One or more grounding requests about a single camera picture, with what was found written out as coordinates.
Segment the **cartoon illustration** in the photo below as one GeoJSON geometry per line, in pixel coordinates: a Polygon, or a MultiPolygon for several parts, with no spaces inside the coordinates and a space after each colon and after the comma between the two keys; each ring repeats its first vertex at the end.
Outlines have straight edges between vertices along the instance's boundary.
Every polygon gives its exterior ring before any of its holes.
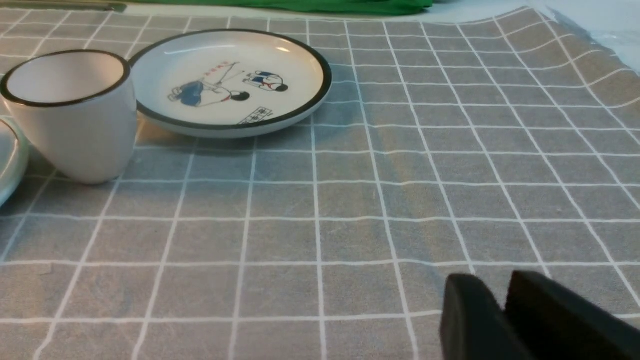
{"type": "Polygon", "coordinates": [[[256,71],[252,74],[247,74],[243,83],[255,86],[265,91],[285,92],[289,88],[284,84],[280,75],[266,71],[256,71]]]}
{"type": "Polygon", "coordinates": [[[244,120],[240,121],[239,124],[251,124],[254,122],[262,121],[266,117],[270,117],[273,115],[273,111],[263,108],[262,106],[257,108],[251,115],[244,118],[244,120]]]}
{"type": "Polygon", "coordinates": [[[248,92],[229,90],[222,85],[234,77],[244,73],[243,70],[234,70],[238,63],[227,61],[209,69],[205,76],[182,86],[175,87],[168,96],[170,101],[180,101],[187,106],[201,108],[221,102],[245,101],[251,96],[248,92]]]}

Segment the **black rim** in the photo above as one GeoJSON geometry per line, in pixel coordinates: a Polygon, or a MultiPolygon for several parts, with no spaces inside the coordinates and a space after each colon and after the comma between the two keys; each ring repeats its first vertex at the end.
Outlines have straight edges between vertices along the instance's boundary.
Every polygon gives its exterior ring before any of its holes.
{"type": "Polygon", "coordinates": [[[131,76],[131,67],[129,66],[129,63],[127,63],[127,60],[125,60],[123,57],[118,56],[116,54],[113,53],[109,53],[108,51],[100,51],[100,50],[67,50],[67,51],[58,51],[57,53],[51,53],[51,54],[46,54],[46,55],[42,55],[42,56],[38,56],[37,58],[33,58],[30,59],[28,61],[25,61],[24,63],[21,63],[20,65],[14,67],[13,69],[11,69],[9,72],[6,73],[6,75],[2,78],[2,80],[0,81],[0,94],[7,99],[8,101],[14,102],[16,104],[21,104],[21,105],[25,105],[25,106],[31,106],[31,107],[36,107],[36,108],[55,108],[58,106],[68,106],[68,105],[75,105],[75,104],[80,104],[82,102],[87,102],[90,101],[92,99],[95,99],[97,97],[103,96],[105,94],[108,94],[110,92],[112,92],[113,90],[117,89],[118,87],[120,87],[120,85],[124,84],[125,81],[127,81],[127,79],[129,79],[129,76],[131,76]],[[42,59],[42,58],[46,58],[49,56],[55,56],[55,55],[61,55],[61,54],[70,54],[70,53],[96,53],[96,54],[104,54],[104,55],[109,55],[112,58],[117,59],[121,64],[122,64],[122,77],[113,85],[111,85],[110,87],[106,88],[105,90],[98,92],[96,94],[87,96],[87,97],[83,97],[81,99],[77,99],[77,100],[71,100],[71,101],[60,101],[60,102],[38,102],[38,101],[29,101],[29,100],[24,100],[21,99],[15,95],[13,95],[8,88],[8,83],[9,83],[9,79],[11,78],[11,75],[13,75],[13,73],[18,70],[19,68],[25,66],[26,64],[38,60],[38,59],[42,59]]]}
{"type": "Polygon", "coordinates": [[[251,124],[236,124],[236,125],[209,125],[209,124],[197,124],[197,123],[193,123],[193,122],[188,122],[188,121],[184,121],[184,120],[178,120],[178,119],[174,119],[171,117],[167,117],[165,115],[162,115],[160,113],[157,113],[151,109],[149,109],[148,107],[142,105],[142,103],[140,103],[138,101],[138,111],[140,111],[142,114],[153,118],[154,120],[158,120],[161,122],[165,122],[167,124],[171,124],[174,126],[180,126],[180,127],[188,127],[190,129],[202,129],[202,130],[233,130],[233,129],[248,129],[251,127],[260,127],[260,126],[266,126],[266,125],[270,125],[270,124],[275,124],[277,122],[281,122],[281,121],[285,121],[288,119],[291,119],[292,117],[296,117],[302,113],[305,113],[306,111],[308,111],[309,109],[313,108],[315,105],[317,105],[320,101],[322,101],[322,99],[324,99],[324,97],[326,96],[326,94],[329,92],[329,89],[331,88],[331,82],[332,82],[332,73],[331,73],[331,67],[329,66],[329,63],[325,60],[325,58],[320,55],[319,52],[317,52],[316,50],[314,50],[313,48],[309,47],[307,44],[304,44],[302,42],[299,42],[295,39],[289,38],[289,37],[285,37],[282,35],[278,35],[278,34],[274,34],[274,33],[268,33],[267,31],[259,31],[259,30],[249,30],[249,29],[215,29],[215,30],[204,30],[204,31],[197,31],[194,33],[188,33],[188,34],[183,34],[183,35],[177,35],[174,37],[170,37],[167,38],[165,40],[162,40],[160,42],[157,42],[153,45],[150,45],[146,48],[144,48],[142,51],[140,51],[138,54],[136,54],[136,56],[134,56],[133,58],[131,58],[131,60],[129,60],[129,63],[131,64],[131,68],[133,69],[135,67],[135,64],[142,59],[142,57],[144,55],[146,55],[149,51],[155,49],[156,47],[159,47],[161,45],[164,45],[168,42],[174,41],[176,39],[179,38],[183,38],[183,37],[190,37],[193,35],[199,35],[199,34],[204,34],[204,33],[219,33],[219,32],[242,32],[242,33],[256,33],[256,34],[261,34],[261,35],[267,35],[267,36],[271,36],[271,37],[276,37],[276,38],[281,38],[287,41],[290,41],[298,46],[300,46],[301,48],[303,48],[304,50],[306,50],[308,53],[310,53],[320,64],[320,67],[323,70],[323,83],[322,86],[320,86],[320,90],[318,91],[318,93],[311,99],[309,100],[309,102],[307,102],[306,104],[304,104],[302,107],[287,113],[285,115],[281,115],[279,117],[275,117],[273,119],[269,119],[269,120],[264,120],[264,121],[258,121],[258,122],[254,122],[251,124]]]}

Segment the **white dish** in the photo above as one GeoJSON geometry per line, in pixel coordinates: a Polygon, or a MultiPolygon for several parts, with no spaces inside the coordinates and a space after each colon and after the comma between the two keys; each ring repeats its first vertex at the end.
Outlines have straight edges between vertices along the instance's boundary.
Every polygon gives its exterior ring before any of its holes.
{"type": "Polygon", "coordinates": [[[0,118],[0,206],[20,184],[28,163],[26,138],[13,122],[0,118]]]}
{"type": "Polygon", "coordinates": [[[138,111],[176,133],[263,135],[315,111],[331,68],[299,41],[254,30],[199,31],[163,40],[131,59],[138,111]]]}

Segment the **green cloth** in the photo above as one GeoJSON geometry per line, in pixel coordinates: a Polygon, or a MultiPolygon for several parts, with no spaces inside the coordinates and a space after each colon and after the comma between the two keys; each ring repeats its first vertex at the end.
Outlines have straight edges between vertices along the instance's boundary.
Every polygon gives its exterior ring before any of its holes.
{"type": "Polygon", "coordinates": [[[363,15],[411,15],[433,0],[129,0],[135,3],[171,5],[240,6],[292,12],[351,13],[363,15]]]}

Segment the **black object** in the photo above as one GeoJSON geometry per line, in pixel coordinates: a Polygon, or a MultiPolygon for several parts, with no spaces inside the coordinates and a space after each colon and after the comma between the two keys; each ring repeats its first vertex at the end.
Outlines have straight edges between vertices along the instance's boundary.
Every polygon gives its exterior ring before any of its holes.
{"type": "Polygon", "coordinates": [[[533,360],[493,294],[473,275],[447,278],[440,338],[446,360],[533,360]]]}
{"type": "Polygon", "coordinates": [[[514,271],[505,311],[473,275],[447,278],[445,360],[640,359],[640,331],[536,272],[514,271]]]}

